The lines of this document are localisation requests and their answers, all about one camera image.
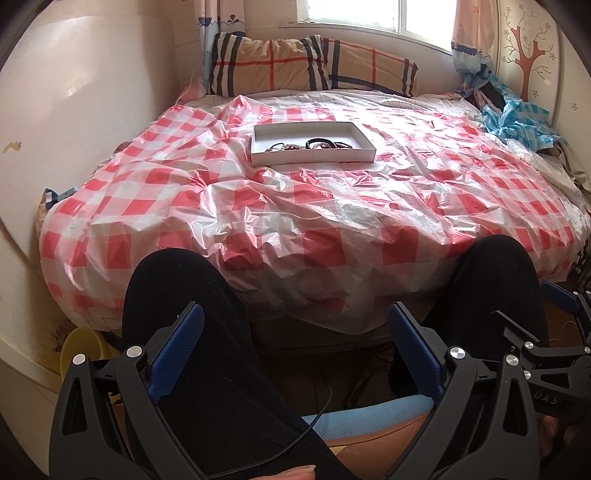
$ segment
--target black cable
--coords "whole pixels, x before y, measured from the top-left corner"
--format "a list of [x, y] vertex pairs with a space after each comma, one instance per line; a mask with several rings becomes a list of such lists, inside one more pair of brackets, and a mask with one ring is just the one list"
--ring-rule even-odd
[[316, 415], [316, 417], [314, 417], [314, 420], [312, 420], [312, 422], [310, 423], [310, 425], [308, 425], [308, 428], [306, 428], [300, 435], [298, 438], [296, 438], [293, 442], [291, 442], [287, 447], [285, 447], [282, 451], [276, 453], [275, 455], [273, 455], [272, 457], [269, 457], [265, 460], [261, 460], [259, 462], [255, 462], [252, 463], [250, 465], [246, 465], [246, 466], [241, 466], [239, 468], [234, 468], [232, 470], [228, 470], [226, 472], [221, 472], [221, 473], [216, 473], [214, 475], [210, 475], [208, 478], [209, 480], [213, 480], [214, 478], [220, 478], [222, 476], [226, 476], [226, 475], [231, 475], [233, 473], [238, 473], [238, 472], [243, 472], [244, 470], [250, 470], [251, 468], [256, 468], [257, 466], [261, 466], [264, 465], [266, 463], [272, 462], [273, 460], [275, 460], [276, 458], [279, 458], [281, 455], [283, 455], [284, 453], [287, 453], [289, 450], [291, 450], [302, 438], [304, 438], [306, 436], [306, 434], [314, 428], [314, 425], [316, 425], [316, 423], [318, 422], [318, 420], [320, 420], [320, 417], [324, 414], [324, 412], [326, 411], [326, 409], [329, 406], [330, 401], [332, 400], [332, 388], [330, 388], [329, 383], [326, 380], [326, 377], [324, 376], [324, 374], [321, 374], [322, 380], [324, 381], [324, 384], [326, 385], [326, 388], [329, 390], [329, 397], [326, 400], [326, 403], [324, 404], [324, 407], [322, 407], [322, 409], [318, 412], [318, 415]]

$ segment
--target person's leg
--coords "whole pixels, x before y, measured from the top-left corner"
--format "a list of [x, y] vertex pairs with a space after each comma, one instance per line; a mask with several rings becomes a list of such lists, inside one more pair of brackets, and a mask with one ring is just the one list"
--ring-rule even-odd
[[[156, 252], [136, 268], [127, 289], [123, 345], [145, 345], [174, 322], [190, 301], [205, 327], [173, 389], [158, 406], [179, 441], [206, 475], [266, 459], [307, 428], [271, 381], [252, 346], [243, 306], [219, 272], [180, 249]], [[277, 460], [227, 479], [273, 475], [316, 465], [319, 480], [355, 479], [314, 431]]]
[[[504, 235], [484, 238], [462, 256], [423, 326], [434, 329], [448, 346], [500, 361], [511, 346], [503, 336], [504, 322], [491, 316], [496, 310], [539, 338], [539, 346], [548, 346], [534, 265], [521, 244]], [[390, 384], [397, 393], [409, 394], [414, 384], [401, 360], [397, 355], [392, 364]]]

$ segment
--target plaid pillowcase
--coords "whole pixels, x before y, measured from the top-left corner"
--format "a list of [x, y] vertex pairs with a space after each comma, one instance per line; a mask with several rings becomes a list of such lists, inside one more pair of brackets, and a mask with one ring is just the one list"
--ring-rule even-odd
[[322, 38], [322, 52], [332, 88], [416, 94], [418, 67], [409, 59], [331, 38]]
[[330, 90], [320, 36], [301, 40], [252, 40], [216, 35], [210, 93], [224, 97], [272, 90]]

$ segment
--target bed sheet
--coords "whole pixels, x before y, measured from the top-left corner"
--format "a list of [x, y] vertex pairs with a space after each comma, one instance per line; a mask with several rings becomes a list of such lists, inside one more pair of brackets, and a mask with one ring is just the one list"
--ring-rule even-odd
[[[303, 105], [334, 106], [335, 108], [374, 108], [390, 107], [406, 110], [436, 111], [446, 115], [465, 115], [472, 122], [484, 129], [482, 114], [478, 108], [465, 101], [457, 93], [444, 93], [442, 95], [426, 94], [413, 98], [388, 93], [334, 89], [316, 92], [299, 92], [296, 90], [274, 90], [272, 92], [254, 93], [246, 95], [264, 105], [275, 108], [299, 107]], [[186, 106], [200, 108], [207, 112], [216, 113], [232, 101], [232, 98], [218, 95], [206, 95], [199, 100], [188, 102]]]
[[[492, 233], [518, 239], [540, 278], [566, 277], [588, 222], [576, 228], [573, 204], [468, 117], [306, 95], [172, 107], [52, 209], [41, 266], [71, 320], [119, 329], [133, 269], [169, 247], [204, 255], [252, 312], [351, 334], [381, 325], [399, 296], [443, 285]], [[252, 167], [252, 127], [285, 121], [352, 121], [376, 160]]]

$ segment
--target curtain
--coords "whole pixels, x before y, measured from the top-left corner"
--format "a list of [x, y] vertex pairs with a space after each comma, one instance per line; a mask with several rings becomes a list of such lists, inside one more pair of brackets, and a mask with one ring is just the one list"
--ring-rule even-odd
[[244, 35], [244, 0], [194, 0], [194, 4], [201, 37], [203, 86], [207, 89], [212, 72], [213, 39], [220, 32]]
[[485, 85], [493, 71], [497, 40], [492, 1], [457, 0], [452, 55], [456, 70], [464, 74], [464, 83], [458, 89], [463, 96]]

